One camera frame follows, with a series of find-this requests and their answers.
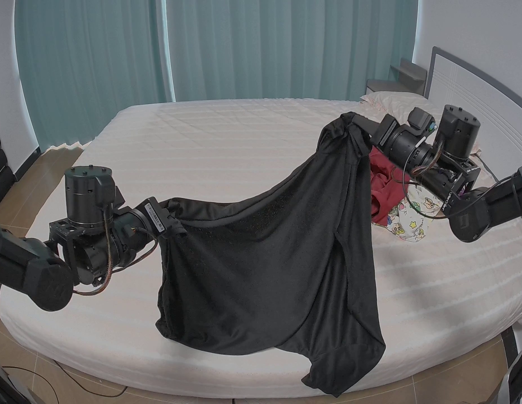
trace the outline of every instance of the robotic arm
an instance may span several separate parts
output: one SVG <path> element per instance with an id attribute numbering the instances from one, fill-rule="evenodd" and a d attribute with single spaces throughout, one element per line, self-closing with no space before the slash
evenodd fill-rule
<path id="1" fill-rule="evenodd" d="M 489 228 L 522 216 L 522 167 L 488 189 L 473 188 L 480 168 L 469 156 L 480 122 L 462 108 L 446 105 L 433 145 L 424 141 L 435 130 L 435 120 L 419 108 L 410 113 L 408 125 L 391 115 L 381 123 L 348 115 L 387 158 L 442 199 L 445 216 L 432 219 L 448 219 L 461 241 L 475 241 Z M 50 223 L 48 241 L 16 238 L 0 228 L 0 283 L 27 294 L 43 310 L 62 309 L 72 293 L 100 293 L 112 274 L 152 252 L 158 238 L 186 234 L 175 217 L 178 205 L 158 204 L 151 197 L 136 208 L 123 206 L 105 167 L 70 168 L 65 192 L 67 218 Z M 151 239 L 154 247 L 136 259 Z M 80 283 L 98 288 L 74 290 Z"/>

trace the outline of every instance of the black fabric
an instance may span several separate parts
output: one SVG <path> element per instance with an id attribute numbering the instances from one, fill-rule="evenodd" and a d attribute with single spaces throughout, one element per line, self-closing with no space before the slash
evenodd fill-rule
<path id="1" fill-rule="evenodd" d="M 353 115 L 327 125 L 316 153 L 268 192 L 163 203 L 188 232 L 160 241 L 164 337 L 218 354 L 303 354 L 304 384 L 335 396 L 378 363 L 371 147 Z"/>

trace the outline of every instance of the white pillow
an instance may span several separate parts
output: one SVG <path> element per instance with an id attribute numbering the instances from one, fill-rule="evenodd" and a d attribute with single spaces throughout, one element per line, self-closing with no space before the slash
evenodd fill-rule
<path id="1" fill-rule="evenodd" d="M 406 124 L 409 113 L 418 107 L 423 111 L 431 114 L 437 124 L 442 118 L 443 109 L 437 108 L 433 103 L 423 96 L 415 93 L 406 93 L 404 91 L 376 91 L 375 93 L 366 94 L 361 99 L 381 112 L 385 112 L 394 117 L 399 124 Z M 432 144 L 435 139 L 435 133 L 431 133 L 426 142 Z M 479 155 L 481 149 L 477 142 L 474 143 L 472 154 Z"/>

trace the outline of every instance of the mattress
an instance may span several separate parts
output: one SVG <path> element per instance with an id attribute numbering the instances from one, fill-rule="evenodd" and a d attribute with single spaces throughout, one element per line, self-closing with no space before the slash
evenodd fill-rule
<path id="1" fill-rule="evenodd" d="M 119 112 L 76 164 L 113 170 L 127 204 L 148 196 L 232 202 L 284 179 L 316 148 L 321 128 L 341 112 L 378 121 L 365 102 L 234 100 L 151 104 Z M 482 172 L 480 185 L 493 180 Z M 66 216 L 63 183 L 29 230 L 47 239 Z M 406 242 L 372 227 L 378 310 L 386 352 L 351 390 L 383 385 L 464 354 L 522 315 L 522 221 L 465 244 L 445 220 Z M 113 276 L 98 296 L 74 295 L 55 313 L 2 287 L 0 317 L 22 345 L 80 371 L 150 391 L 209 398 L 322 394 L 300 379 L 310 362 L 275 348 L 209 354 L 164 339 L 157 292 L 160 252 Z"/>

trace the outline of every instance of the green curtain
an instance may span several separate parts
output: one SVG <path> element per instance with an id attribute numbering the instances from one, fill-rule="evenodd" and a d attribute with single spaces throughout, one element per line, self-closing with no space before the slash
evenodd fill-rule
<path id="1" fill-rule="evenodd" d="M 16 0 L 20 78 L 42 150 L 86 143 L 121 109 L 166 101 L 157 6 L 157 0 Z"/>
<path id="2" fill-rule="evenodd" d="M 177 100 L 357 100 L 412 59 L 418 0 L 166 0 Z"/>

